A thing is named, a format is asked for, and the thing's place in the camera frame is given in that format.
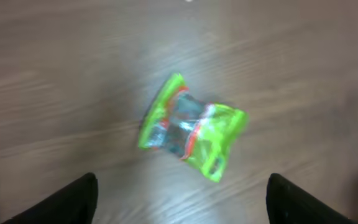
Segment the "wood grain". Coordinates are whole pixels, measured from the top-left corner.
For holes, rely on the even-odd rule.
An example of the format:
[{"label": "wood grain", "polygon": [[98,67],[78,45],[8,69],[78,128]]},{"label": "wood grain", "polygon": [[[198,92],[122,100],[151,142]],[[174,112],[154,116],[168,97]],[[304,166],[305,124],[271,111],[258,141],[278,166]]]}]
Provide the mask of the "wood grain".
[{"label": "wood grain", "polygon": [[[136,148],[176,71],[250,114],[219,184]],[[358,218],[358,1],[0,1],[0,222],[85,172],[97,224],[268,223],[272,172]]]}]

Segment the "black object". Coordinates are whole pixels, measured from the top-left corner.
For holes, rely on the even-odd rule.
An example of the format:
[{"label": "black object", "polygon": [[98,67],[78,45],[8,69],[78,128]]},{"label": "black object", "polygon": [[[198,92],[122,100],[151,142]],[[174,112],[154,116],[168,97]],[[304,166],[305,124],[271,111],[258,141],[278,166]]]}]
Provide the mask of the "black object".
[{"label": "black object", "polygon": [[280,174],[268,180],[266,206],[270,224],[354,223]]},{"label": "black object", "polygon": [[88,173],[4,224],[91,224],[97,202],[98,180]]}]

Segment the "snack wrapper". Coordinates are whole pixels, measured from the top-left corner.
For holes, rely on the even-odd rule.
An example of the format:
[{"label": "snack wrapper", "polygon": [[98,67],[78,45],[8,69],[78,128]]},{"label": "snack wrapper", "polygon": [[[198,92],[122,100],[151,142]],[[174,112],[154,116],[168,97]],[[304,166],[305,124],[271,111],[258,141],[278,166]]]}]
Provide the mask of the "snack wrapper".
[{"label": "snack wrapper", "polygon": [[175,73],[164,84],[140,130],[141,149],[161,149],[219,182],[230,146],[248,123],[248,114],[194,99]]}]

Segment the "green plastic bag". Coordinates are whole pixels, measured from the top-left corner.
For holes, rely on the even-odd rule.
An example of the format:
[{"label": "green plastic bag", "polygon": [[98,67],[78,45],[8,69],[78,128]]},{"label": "green plastic bag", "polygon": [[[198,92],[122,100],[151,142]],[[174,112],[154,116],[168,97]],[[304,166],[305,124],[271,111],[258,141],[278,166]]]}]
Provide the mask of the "green plastic bag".
[{"label": "green plastic bag", "polygon": [[194,99],[175,73],[164,84],[140,130],[141,149],[164,149],[205,177],[219,182],[230,146],[248,123],[248,114]]}]

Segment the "laminate flooring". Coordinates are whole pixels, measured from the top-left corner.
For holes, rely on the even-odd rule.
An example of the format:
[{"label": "laminate flooring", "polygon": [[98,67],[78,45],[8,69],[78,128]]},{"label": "laminate flooring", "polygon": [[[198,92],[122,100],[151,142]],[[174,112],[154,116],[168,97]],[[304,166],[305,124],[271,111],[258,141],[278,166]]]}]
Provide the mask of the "laminate flooring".
[{"label": "laminate flooring", "polygon": [[[250,114],[218,184],[136,146],[172,72]],[[358,1],[0,1],[0,222],[86,172],[97,224],[268,223],[272,172],[357,219]]]}]

